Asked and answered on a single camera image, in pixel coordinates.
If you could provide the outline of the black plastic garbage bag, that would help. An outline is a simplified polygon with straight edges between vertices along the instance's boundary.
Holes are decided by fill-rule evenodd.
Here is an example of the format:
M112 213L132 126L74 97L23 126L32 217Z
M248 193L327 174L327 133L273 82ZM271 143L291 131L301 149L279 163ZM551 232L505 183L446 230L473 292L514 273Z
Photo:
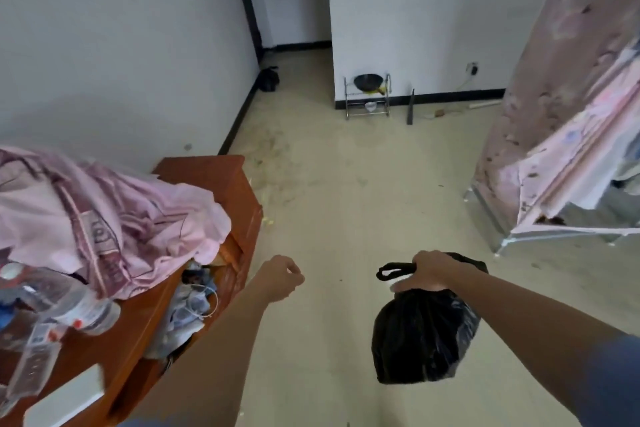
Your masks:
M378 382L411 385L455 377L481 322L475 309L441 285L394 293L373 325Z

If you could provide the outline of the clear plastic water bottle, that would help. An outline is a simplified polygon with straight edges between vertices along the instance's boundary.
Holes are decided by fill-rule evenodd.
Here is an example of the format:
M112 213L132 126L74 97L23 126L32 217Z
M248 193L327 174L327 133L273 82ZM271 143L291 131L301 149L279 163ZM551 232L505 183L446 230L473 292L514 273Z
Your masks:
M120 318L118 303L101 298L76 278L51 269L8 262L0 266L0 283L15 289L19 300L41 318L85 335L103 334Z

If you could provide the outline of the pink floral fabric wardrobe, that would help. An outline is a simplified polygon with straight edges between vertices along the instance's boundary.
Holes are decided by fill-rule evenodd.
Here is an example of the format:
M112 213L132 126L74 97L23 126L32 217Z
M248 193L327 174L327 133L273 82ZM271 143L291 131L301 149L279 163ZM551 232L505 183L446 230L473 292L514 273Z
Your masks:
M640 235L640 0L545 0L465 194L513 243Z

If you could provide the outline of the person's right hand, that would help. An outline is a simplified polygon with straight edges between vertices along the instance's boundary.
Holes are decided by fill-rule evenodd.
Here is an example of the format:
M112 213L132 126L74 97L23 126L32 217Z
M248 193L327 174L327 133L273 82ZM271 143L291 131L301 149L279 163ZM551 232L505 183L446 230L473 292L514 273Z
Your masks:
M449 289L465 265L439 251L421 251L414 256L413 264L416 270L406 278L423 278L428 281L430 292Z

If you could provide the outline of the person's left hand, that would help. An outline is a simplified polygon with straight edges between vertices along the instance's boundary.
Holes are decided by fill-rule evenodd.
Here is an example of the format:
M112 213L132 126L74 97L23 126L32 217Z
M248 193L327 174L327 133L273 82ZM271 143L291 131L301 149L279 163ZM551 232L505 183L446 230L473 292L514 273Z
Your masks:
M290 296L304 282L305 275L291 257L275 255L261 265L250 285L261 302L270 304Z

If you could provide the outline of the person's right forearm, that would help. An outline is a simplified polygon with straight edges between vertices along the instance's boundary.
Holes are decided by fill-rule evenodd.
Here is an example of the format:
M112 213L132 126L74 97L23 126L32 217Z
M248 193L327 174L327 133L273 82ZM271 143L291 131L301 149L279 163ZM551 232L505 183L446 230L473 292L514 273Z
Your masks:
M640 337L468 264L442 274L582 427L640 427Z

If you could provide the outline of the orange wooden cabinet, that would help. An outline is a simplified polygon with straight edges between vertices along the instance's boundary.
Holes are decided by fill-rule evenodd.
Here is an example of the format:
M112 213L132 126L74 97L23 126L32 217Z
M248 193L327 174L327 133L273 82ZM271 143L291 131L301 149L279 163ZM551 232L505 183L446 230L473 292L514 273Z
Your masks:
M169 183L188 183L210 190L231 220L231 231L219 252L224 266L214 271L219 305L204 320L186 349L193 347L220 317L246 283L263 218L262 206L243 171L242 155L164 158L155 173ZM28 407L73 380L95 364L102 367L105 393L62 427L116 427L126 419L160 379L160 360L143 358L152 336L180 284L179 269L158 286L121 303L118 322L105 334L91 337L68 330L58 359L39 397L21 399L0 418L0 427L22 427Z

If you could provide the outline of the pink patterned bedsheet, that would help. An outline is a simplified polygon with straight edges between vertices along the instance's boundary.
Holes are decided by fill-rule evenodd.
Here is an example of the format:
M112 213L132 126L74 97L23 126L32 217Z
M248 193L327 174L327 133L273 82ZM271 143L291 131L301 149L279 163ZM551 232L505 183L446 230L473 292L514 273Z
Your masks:
M191 259L210 264L230 231L209 190L0 146L0 253L76 274L102 297L144 293Z

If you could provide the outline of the person's left forearm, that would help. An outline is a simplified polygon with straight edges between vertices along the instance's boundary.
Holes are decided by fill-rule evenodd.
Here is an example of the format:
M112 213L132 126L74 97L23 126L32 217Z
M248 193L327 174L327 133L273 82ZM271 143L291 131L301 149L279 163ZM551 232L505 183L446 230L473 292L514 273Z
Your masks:
M118 427L236 427L265 286L247 286Z

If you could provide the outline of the black wok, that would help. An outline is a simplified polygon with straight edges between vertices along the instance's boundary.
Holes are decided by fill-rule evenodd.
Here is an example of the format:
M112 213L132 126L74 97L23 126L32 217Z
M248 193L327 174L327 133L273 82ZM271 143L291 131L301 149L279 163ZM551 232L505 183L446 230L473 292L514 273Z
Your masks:
M381 75L367 73L358 75L354 78L353 84L356 89L362 93L385 95L386 88L384 86L385 79Z

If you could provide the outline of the small black bag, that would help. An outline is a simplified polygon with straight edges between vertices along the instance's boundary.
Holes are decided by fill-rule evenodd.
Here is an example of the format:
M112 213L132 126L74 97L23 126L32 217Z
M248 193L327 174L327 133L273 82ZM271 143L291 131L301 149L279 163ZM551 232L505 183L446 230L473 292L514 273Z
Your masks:
M269 66L260 70L256 86L262 92L275 92L280 84L278 66Z

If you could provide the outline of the white box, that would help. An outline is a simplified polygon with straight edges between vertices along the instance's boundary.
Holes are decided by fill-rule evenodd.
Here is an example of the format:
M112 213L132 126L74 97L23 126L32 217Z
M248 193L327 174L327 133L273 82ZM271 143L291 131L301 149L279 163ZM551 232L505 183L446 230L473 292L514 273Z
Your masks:
M103 368L95 364L28 407L22 427L62 427L101 399L104 393Z

